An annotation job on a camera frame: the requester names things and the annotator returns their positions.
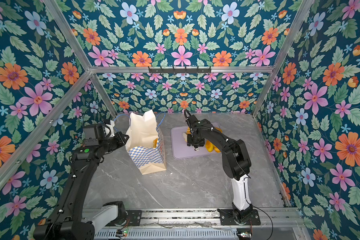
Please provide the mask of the lilac plastic tray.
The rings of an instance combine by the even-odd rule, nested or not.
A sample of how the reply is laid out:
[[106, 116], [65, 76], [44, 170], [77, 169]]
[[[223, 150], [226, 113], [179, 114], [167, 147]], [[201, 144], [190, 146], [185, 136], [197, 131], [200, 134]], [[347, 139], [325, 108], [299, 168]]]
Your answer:
[[171, 129], [172, 150], [175, 159], [188, 159], [218, 154], [215, 150], [211, 153], [208, 152], [205, 146], [199, 148], [198, 151], [194, 150], [194, 147], [187, 146], [187, 143], [182, 136], [182, 133], [185, 132], [187, 128], [188, 126], [183, 126]]

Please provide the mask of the striped yellow bun fake bread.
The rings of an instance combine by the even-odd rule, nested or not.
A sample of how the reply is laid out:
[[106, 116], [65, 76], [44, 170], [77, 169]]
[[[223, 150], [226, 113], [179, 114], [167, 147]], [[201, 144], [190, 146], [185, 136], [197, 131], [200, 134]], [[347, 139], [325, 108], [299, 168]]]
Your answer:
[[221, 152], [220, 149], [219, 149], [218, 147], [216, 147], [216, 146], [214, 146], [213, 149], [214, 149], [217, 153], [220, 153], [220, 152]]

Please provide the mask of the ridged roll fake bread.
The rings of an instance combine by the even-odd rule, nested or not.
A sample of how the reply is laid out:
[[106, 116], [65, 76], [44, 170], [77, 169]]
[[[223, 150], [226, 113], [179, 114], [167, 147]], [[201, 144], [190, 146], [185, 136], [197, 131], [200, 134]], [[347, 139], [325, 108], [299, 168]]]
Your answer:
[[153, 141], [153, 148], [156, 148], [157, 147], [157, 145], [158, 145], [158, 141], [159, 141], [159, 139], [158, 138], [156, 138], [154, 141]]

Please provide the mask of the blue checkered paper bag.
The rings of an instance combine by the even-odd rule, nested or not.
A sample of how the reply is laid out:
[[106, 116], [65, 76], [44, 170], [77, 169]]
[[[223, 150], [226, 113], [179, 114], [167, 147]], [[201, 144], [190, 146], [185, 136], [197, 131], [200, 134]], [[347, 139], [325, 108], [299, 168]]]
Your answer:
[[[129, 136], [125, 147], [131, 160], [142, 175], [153, 174], [167, 170], [164, 136], [153, 110], [142, 115], [129, 115]], [[158, 138], [158, 145], [153, 148], [153, 141]]]

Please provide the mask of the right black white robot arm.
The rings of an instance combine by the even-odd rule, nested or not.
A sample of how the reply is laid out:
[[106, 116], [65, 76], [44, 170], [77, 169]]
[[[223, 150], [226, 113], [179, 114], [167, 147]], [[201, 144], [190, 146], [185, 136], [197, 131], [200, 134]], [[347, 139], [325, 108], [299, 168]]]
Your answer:
[[238, 224], [246, 223], [252, 214], [253, 205], [248, 186], [251, 160], [245, 142], [227, 137], [210, 121], [199, 120], [188, 110], [183, 113], [190, 129], [187, 145], [197, 151], [209, 141], [221, 152], [223, 170], [232, 183], [232, 216]]

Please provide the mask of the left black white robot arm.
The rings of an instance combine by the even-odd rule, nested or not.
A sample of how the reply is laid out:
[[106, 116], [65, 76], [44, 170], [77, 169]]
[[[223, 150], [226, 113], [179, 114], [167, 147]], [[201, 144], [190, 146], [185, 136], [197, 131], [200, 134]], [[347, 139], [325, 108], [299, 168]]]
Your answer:
[[71, 172], [58, 203], [44, 225], [37, 226], [35, 240], [92, 240], [109, 223], [125, 225], [127, 211], [121, 201], [110, 202], [91, 219], [83, 220], [83, 207], [91, 180], [104, 156], [125, 146], [129, 136], [115, 131], [115, 122], [83, 128], [85, 140], [71, 159]]

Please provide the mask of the aluminium cage frame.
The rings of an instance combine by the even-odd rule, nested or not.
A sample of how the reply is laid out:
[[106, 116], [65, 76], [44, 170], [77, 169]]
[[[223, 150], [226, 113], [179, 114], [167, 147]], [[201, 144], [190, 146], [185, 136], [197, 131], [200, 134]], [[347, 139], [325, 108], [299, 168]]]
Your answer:
[[[207, 58], [207, 55], [204, 53], [201, 54], [196, 54], [196, 52], [192, 53], [192, 55], [187, 55], [188, 52], [191, 52], [190, 50], [193, 49], [191, 46], [193, 46], [192, 44], [187, 44], [183, 42], [183, 47], [185, 47], [186, 50], [183, 54], [182, 52], [179, 52], [177, 49], [177, 51], [175, 51], [176, 53], [178, 52], [179, 56], [183, 56], [185, 55], [184, 60], [186, 59], [185, 63], [184, 61], [181, 62], [183, 63], [183, 65], [181, 65], [181, 63], [177, 63], [177, 64], [173, 64], [171, 65], [170, 63], [174, 62], [173, 61], [169, 61], [169, 66], [156, 66], [156, 63], [160, 63], [167, 59], [168, 57], [164, 57], [162, 58], [162, 55], [168, 55], [168, 54], [162, 54], [160, 52], [160, 57], [154, 57], [153, 59], [150, 58], [149, 54], [146, 56], [144, 53], [148, 53], [147, 51], [150, 48], [142, 48], [143, 45], [139, 45], [139, 39], [141, 40], [147, 40], [148, 38], [150, 39], [154, 39], [153, 37], [156, 36], [155, 31], [158, 30], [160, 33], [163, 33], [164, 28], [164, 18], [162, 18], [162, 14], [161, 13], [165, 13], [165, 14], [170, 14], [172, 13], [174, 10], [179, 10], [178, 12], [176, 12], [176, 16], [181, 17], [181, 20], [183, 20], [183, 12], [185, 12], [186, 14], [190, 11], [191, 13], [194, 13], [197, 15], [197, 21], [198, 21], [198, 25], [199, 27], [204, 30], [204, 34], [203, 36], [203, 43], [201, 40], [198, 40], [198, 42], [203, 45], [205, 44], [206, 47], [208, 47], [207, 50], [209, 51], [214, 51], [214, 50], [218, 50], [218, 47], [215, 44], [216, 41], [213, 42], [213, 44], [210, 44], [208, 46], [208, 43], [210, 42], [209, 40], [212, 38], [214, 38], [216, 36], [217, 33], [220, 33], [222, 35], [222, 37], [224, 37], [224, 43], [223, 46], [225, 46], [226, 48], [226, 52], [228, 53], [230, 49], [232, 49], [233, 51], [239, 51], [239, 49], [235, 50], [235, 48], [230, 48], [229, 45], [229, 41], [228, 38], [226, 36], [226, 34], [229, 34], [233, 37], [240, 37], [242, 38], [242, 42], [244, 41], [245, 43], [247, 43], [245, 41], [246, 36], [249, 35], [250, 31], [255, 31], [256, 27], [259, 25], [259, 23], [262, 20], [259, 20], [260, 17], [263, 17], [261, 15], [261, 13], [259, 14], [258, 11], [265, 11], [265, 12], [272, 12], [275, 10], [274, 7], [276, 7], [276, 2], [277, 1], [262, 1], [261, 6], [263, 7], [259, 7], [260, 5], [257, 4], [255, 7], [250, 7], [248, 8], [249, 10], [256, 10], [256, 13], [252, 13], [250, 12], [250, 14], [245, 13], [244, 17], [233, 17], [233, 22], [230, 21], [232, 18], [227, 18], [227, 20], [224, 20], [224, 22], [219, 22], [217, 23], [215, 20], [211, 20], [212, 19], [217, 19], [216, 17], [216, 12], [214, 11], [213, 7], [221, 7], [223, 8], [223, 6], [225, 6], [226, 4], [224, 4], [224, 1], [210, 1], [211, 3], [208, 3], [206, 5], [204, 5], [204, 1], [198, 2], [198, 1], [194, 1], [194, 2], [189, 2], [188, 6], [186, 9], [181, 9], [181, 1], [178, 1], [178, 9], [174, 9], [172, 8], [173, 6], [171, 6], [171, 1], [161, 1], [161, 3], [158, 3], [157, 1], [154, 1], [156, 5], [152, 5], [152, 3], [147, 5], [144, 5], [143, 3], [141, 3], [141, 1], [138, 1], [138, 4], [134, 4], [132, 2], [126, 1], [127, 5], [125, 5], [125, 7], [127, 7], [130, 12], [131, 12], [131, 16], [128, 17], [122, 17], [120, 15], [117, 15], [117, 13], [119, 12], [119, 10], [125, 10], [124, 7], [121, 6], [121, 4], [118, 4], [116, 2], [113, 1], [104, 1], [103, 3], [100, 2], [99, 4], [97, 4], [97, 1], [89, 1], [87, 4], [85, 4], [85, 2], [81, 2], [82, 4], [85, 4], [85, 8], [80, 8], [80, 4], [77, 1], [72, 1], [72, 5], [73, 8], [67, 9], [66, 12], [68, 12], [68, 10], [78, 10], [79, 13], [84, 13], [83, 10], [91, 8], [92, 10], [90, 11], [91, 13], [97, 13], [97, 11], [99, 11], [99, 20], [96, 21], [89, 21], [90, 25], [87, 27], [92, 29], [93, 32], [97, 32], [99, 33], [99, 31], [101, 30], [101, 27], [103, 26], [104, 28], [107, 29], [107, 31], [109, 31], [110, 36], [112, 35], [112, 41], [111, 39], [110, 42], [113, 45], [117, 45], [120, 50], [122, 51], [122, 53], [118, 54], [118, 57], [115, 57], [115, 59], [113, 59], [113, 55], [109, 56], [108, 55], [108, 50], [111, 49], [104, 49], [104, 51], [106, 50], [107, 52], [107, 56], [103, 56], [103, 49], [101, 48], [103, 45], [104, 47], [108, 46], [108, 42], [106, 41], [107, 44], [104, 44], [102, 35], [100, 34], [100, 36], [93, 36], [94, 40], [96, 39], [96, 37], [99, 37], [101, 41], [99, 41], [100, 45], [94, 45], [94, 47], [96, 48], [100, 48], [99, 52], [95, 52], [95, 51], [91, 51], [91, 53], [93, 52], [94, 55], [96, 55], [95, 57], [91, 57], [94, 60], [99, 60], [98, 63], [99, 65], [95, 64], [95, 62], [92, 62], [89, 60], [88, 56], [89, 54], [87, 54], [87, 52], [85, 52], [83, 46], [85, 47], [85, 41], [84, 41], [84, 29], [88, 28], [84, 28], [83, 29], [80, 27], [80, 31], [78, 28], [74, 28], [73, 25], [68, 23], [68, 20], [65, 16], [65, 14], [62, 11], [62, 8], [60, 8], [59, 3], [64, 3], [65, 6], [67, 6], [66, 2], [64, 1], [35, 1], [34, 2], [34, 6], [37, 9], [40, 8], [44, 8], [44, 10], [46, 10], [46, 13], [49, 13], [49, 16], [51, 17], [51, 22], [55, 22], [55, 24], [57, 25], [57, 30], [59, 33], [59, 36], [62, 35], [62, 43], [66, 43], [70, 48], [71, 51], [70, 53], [72, 53], [73, 55], [76, 56], [77, 58], [77, 62], [79, 62], [79, 64], [81, 64], [82, 68], [83, 68], [83, 73], [80, 74], [78, 72], [78, 68], [75, 65], [72, 65], [71, 62], [67, 62], [66, 67], [63, 67], [63, 65], [61, 66], [62, 69], [65, 70], [65, 72], [63, 70], [61, 70], [62, 72], [62, 77], [63, 76], [68, 76], [67, 79], [65, 80], [67, 82], [67, 85], [71, 86], [66, 92], [63, 91], [63, 95], [60, 96], [59, 100], [57, 101], [57, 103], [53, 106], [53, 108], [50, 108], [49, 106], [51, 105], [50, 101], [51, 99], [53, 99], [54, 94], [52, 94], [52, 97], [49, 98], [50, 96], [50, 92], [48, 92], [47, 95], [47, 101], [45, 100], [45, 98], [43, 98], [43, 95], [45, 91], [49, 91], [48, 87], [46, 87], [46, 90], [44, 90], [44, 86], [39, 86], [42, 87], [42, 93], [40, 95], [38, 95], [37, 93], [37, 89], [33, 90], [33, 88], [31, 90], [33, 90], [33, 93], [36, 94], [36, 103], [35, 106], [33, 108], [33, 113], [37, 113], [36, 115], [32, 115], [32, 116], [38, 116], [41, 113], [41, 116], [43, 116], [43, 118], [41, 119], [41, 122], [39, 123], [39, 125], [37, 125], [34, 129], [30, 130], [30, 133], [27, 138], [18, 146], [18, 150], [15, 150], [11, 153], [6, 153], [8, 154], [10, 157], [6, 158], [7, 156], [4, 156], [5, 158], [0, 157], [0, 191], [2, 190], [2, 188], [5, 186], [7, 180], [17, 171], [17, 169], [19, 168], [19, 166], [23, 163], [23, 161], [26, 160], [26, 157], [28, 156], [28, 154], [31, 153], [31, 151], [33, 150], [33, 147], [42, 139], [42, 137], [45, 135], [45, 133], [48, 131], [48, 129], [50, 127], [52, 127], [54, 122], [57, 122], [57, 119], [60, 115], [60, 113], [63, 112], [63, 110], [65, 110], [65, 108], [67, 106], [70, 105], [70, 102], [73, 101], [73, 97], [75, 97], [78, 92], [85, 87], [87, 81], [91, 81], [91, 83], [95, 86], [95, 89], [98, 91], [99, 96], [101, 97], [101, 100], [103, 101], [103, 103], [107, 106], [107, 110], [111, 113], [112, 116], [116, 116], [117, 115], [117, 111], [116, 109], [113, 107], [113, 104], [111, 103], [111, 99], [108, 96], [107, 90], [105, 89], [105, 87], [103, 86], [103, 83], [100, 81], [98, 74], [104, 74], [104, 73], [121, 73], [121, 74], [132, 74], [132, 73], [149, 73], [148, 67], [211, 67], [212, 69], [212, 73], [252, 73], [252, 72], [261, 72], [261, 73], [271, 73], [271, 75], [269, 76], [266, 85], [264, 86], [260, 97], [257, 99], [258, 101], [258, 105], [257, 105], [257, 109], [254, 110], [253, 115], [257, 114], [257, 112], [259, 111], [259, 104], [262, 103], [265, 99], [265, 94], [269, 91], [270, 89], [270, 81], [273, 80], [273, 78], [275, 78], [276, 73], [281, 69], [281, 64], [282, 62], [285, 60], [287, 53], [289, 52], [289, 49], [291, 48], [291, 45], [297, 35], [297, 32], [299, 30], [299, 28], [301, 27], [303, 21], [305, 20], [306, 16], [308, 15], [310, 8], [312, 7], [312, 5], [315, 4], [315, 2], [317, 1], [294, 1], [294, 3], [290, 6], [291, 8], [288, 8], [288, 10], [291, 11], [295, 11], [295, 16], [292, 18], [293, 22], [291, 22], [290, 24], [288, 23], [284, 23], [284, 24], [280, 24], [277, 26], [270, 26], [273, 27], [273, 29], [277, 28], [280, 31], [282, 30], [286, 30], [288, 27], [290, 27], [289, 29], [289, 35], [287, 35], [285, 37], [285, 40], [283, 42], [283, 44], [280, 47], [280, 50], [278, 52], [275, 52], [277, 54], [277, 58], [273, 61], [273, 63], [268, 63], [267, 65], [265, 65], [264, 61], [262, 61], [262, 65], [259, 65], [258, 62], [256, 62], [256, 65], [249, 65], [249, 66], [236, 66], [234, 64], [237, 64], [236, 62], [238, 62], [240, 64], [240, 62], [244, 61], [246, 58], [244, 57], [244, 55], [238, 55], [237, 57], [233, 57], [233, 64], [232, 63], [227, 63], [227, 66], [224, 65], [219, 65], [219, 67], [217, 67], [217, 65], [215, 66], [213, 63], [212, 64], [212, 60], [210, 57]], [[277, 13], [279, 13], [281, 10], [284, 10], [285, 5], [291, 1], [281, 1], [279, 4], [279, 8], [277, 9]], [[28, 58], [28, 62], [32, 63], [32, 66], [26, 66], [24, 63], [22, 63], [22, 61], [20, 61], [19, 63], [16, 61], [16, 59], [13, 58], [13, 51], [11, 49], [11, 47], [16, 48], [18, 51], [21, 51], [22, 54], [24, 55], [24, 57], [26, 57], [26, 55], [29, 54], [25, 54], [25, 53], [30, 53], [31, 49], [28, 48], [27, 44], [23, 41], [22, 38], [27, 38], [27, 40], [30, 40], [28, 37], [28, 33], [21, 30], [20, 31], [20, 27], [18, 23], [13, 23], [13, 21], [20, 21], [20, 20], [27, 20], [27, 22], [31, 22], [32, 24], [34, 24], [34, 21], [38, 22], [40, 25], [38, 26], [37, 24], [35, 25], [35, 28], [32, 29], [28, 26], [28, 28], [30, 28], [30, 30], [32, 30], [33, 32], [37, 33], [37, 36], [42, 37], [42, 35], [40, 35], [39, 33], [41, 31], [43, 31], [43, 33], [51, 33], [52, 31], [48, 31], [49, 28], [44, 28], [42, 26], [46, 26], [46, 24], [41, 21], [38, 21], [40, 15], [36, 14], [36, 16], [34, 16], [34, 13], [32, 11], [32, 13], [30, 13], [29, 18], [28, 17], [20, 17], [21, 15], [15, 11], [13, 12], [11, 11], [7, 11], [10, 7], [10, 1], [8, 2], [1, 2], [3, 3], [2, 5], [0, 4], [0, 8], [2, 8], [2, 11], [0, 12], [0, 21], [3, 22], [3, 26], [4, 29], [7, 29], [7, 33], [9, 33], [9, 37], [7, 37], [6, 39], [8, 41], [10, 41], [11, 46], [9, 46], [8, 51], [6, 49], [3, 49], [1, 51], [1, 58], [0, 58], [0, 76], [3, 76], [3, 79], [5, 79], [3, 82], [0, 82], [0, 104], [5, 106], [14, 106], [16, 107], [17, 101], [16, 98], [14, 98], [14, 95], [11, 91], [20, 91], [19, 89], [25, 89], [25, 87], [29, 87], [26, 84], [30, 83], [31, 79], [34, 80], [42, 80], [44, 78], [43, 76], [40, 76], [40, 74], [42, 73], [41, 70], [46, 70], [49, 71], [49, 73], [52, 73], [52, 71], [57, 70], [59, 67], [59, 64], [55, 64], [54, 61], [44, 61], [44, 56], [46, 53], [44, 53], [44, 55], [41, 54], [40, 48], [39, 48], [39, 40], [37, 40], [34, 43], [34, 48], [31, 49], [35, 49], [33, 55], [35, 55], [35, 57], [33, 58]], [[138, 15], [136, 12], [131, 11], [131, 4], [134, 5], [137, 8], [140, 9], [142, 7], [145, 6], [145, 10], [144, 11], [144, 17], [147, 17], [147, 24], [141, 24], [142, 20], [137, 20], [135, 21], [132, 17], [134, 15], [138, 16], [139, 19], [140, 15]], [[128, 31], [127, 32], [123, 32], [124, 28], [126, 28], [127, 26], [134, 26], [134, 23], [136, 23], [136, 26], [140, 27], [140, 30], [137, 29], [138, 27], [136, 27], [136, 29], [134, 30], [135, 33], [132, 33], [133, 31]], [[74, 31], [72, 29], [75, 29], [75, 31], [78, 32], [78, 34], [81, 36], [83, 34], [83, 43], [84, 45], [82, 46], [79, 42], [79, 38], [76, 37], [76, 34], [74, 33]], [[5, 30], [0, 29], [0, 37], [4, 35]], [[144, 64], [139, 64], [139, 66], [134, 63], [132, 60], [130, 60], [130, 58], [127, 58], [127, 55], [124, 55], [124, 52], [136, 52], [139, 51], [141, 52], [141, 60], [146, 60], [144, 62]], [[199, 56], [201, 55], [201, 57], [198, 57], [197, 59], [200, 59], [203, 61], [204, 64], [207, 64], [209, 62], [211, 62], [211, 65], [206, 65], [206, 66], [196, 66], [195, 64], [192, 63], [190, 56]]]

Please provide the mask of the black hook rail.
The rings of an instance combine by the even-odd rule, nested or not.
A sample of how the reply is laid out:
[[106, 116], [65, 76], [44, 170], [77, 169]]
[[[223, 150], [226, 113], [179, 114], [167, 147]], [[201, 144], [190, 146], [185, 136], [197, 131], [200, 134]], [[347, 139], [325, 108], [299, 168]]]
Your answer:
[[209, 74], [211, 67], [148, 67], [151, 74]]

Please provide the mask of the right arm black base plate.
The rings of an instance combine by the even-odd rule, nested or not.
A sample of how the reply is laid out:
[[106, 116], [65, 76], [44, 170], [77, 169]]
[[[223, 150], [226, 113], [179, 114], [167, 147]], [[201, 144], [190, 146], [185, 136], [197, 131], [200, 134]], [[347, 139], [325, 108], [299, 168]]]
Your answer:
[[222, 226], [260, 226], [261, 221], [257, 210], [253, 210], [244, 222], [237, 222], [233, 216], [232, 209], [217, 209], [220, 214], [220, 224]]

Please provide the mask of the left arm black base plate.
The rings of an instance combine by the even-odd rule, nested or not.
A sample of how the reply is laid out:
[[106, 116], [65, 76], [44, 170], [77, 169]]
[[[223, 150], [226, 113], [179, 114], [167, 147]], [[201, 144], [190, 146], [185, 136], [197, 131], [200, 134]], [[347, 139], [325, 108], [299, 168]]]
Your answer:
[[122, 214], [122, 227], [137, 227], [142, 220], [142, 210], [126, 210]]

